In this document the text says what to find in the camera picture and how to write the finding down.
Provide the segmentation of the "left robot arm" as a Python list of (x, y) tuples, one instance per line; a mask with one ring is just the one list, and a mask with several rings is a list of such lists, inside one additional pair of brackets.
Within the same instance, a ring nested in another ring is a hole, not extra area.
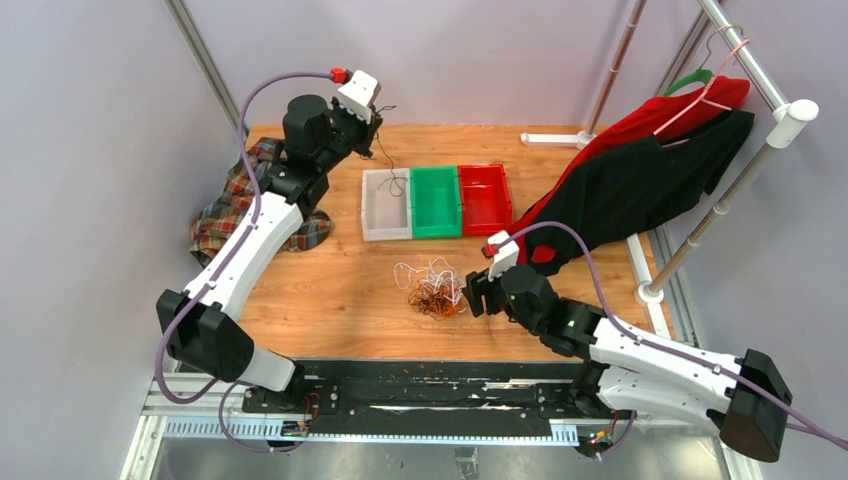
[(298, 363), (258, 346), (238, 320), (270, 261), (327, 192), (329, 172), (352, 154), (370, 155), (382, 122), (371, 94), (337, 93), (330, 101), (301, 95), (287, 106), (283, 138), (265, 138), (247, 150), (246, 173), (258, 184), (241, 222), (200, 275), (157, 300), (159, 385), (165, 383), (161, 362), (170, 356), (216, 381), (268, 390), (283, 413), (304, 405)]

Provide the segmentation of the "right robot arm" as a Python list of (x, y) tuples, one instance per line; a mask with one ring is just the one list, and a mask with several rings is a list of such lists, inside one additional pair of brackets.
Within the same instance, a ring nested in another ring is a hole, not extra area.
[(779, 460), (792, 394), (770, 356), (742, 357), (661, 338), (599, 307), (559, 296), (526, 265), (499, 276), (472, 272), (462, 290), (475, 317), (504, 313), (556, 354), (583, 360), (571, 400), (582, 415), (604, 409), (658, 414), (716, 434), (754, 460)]

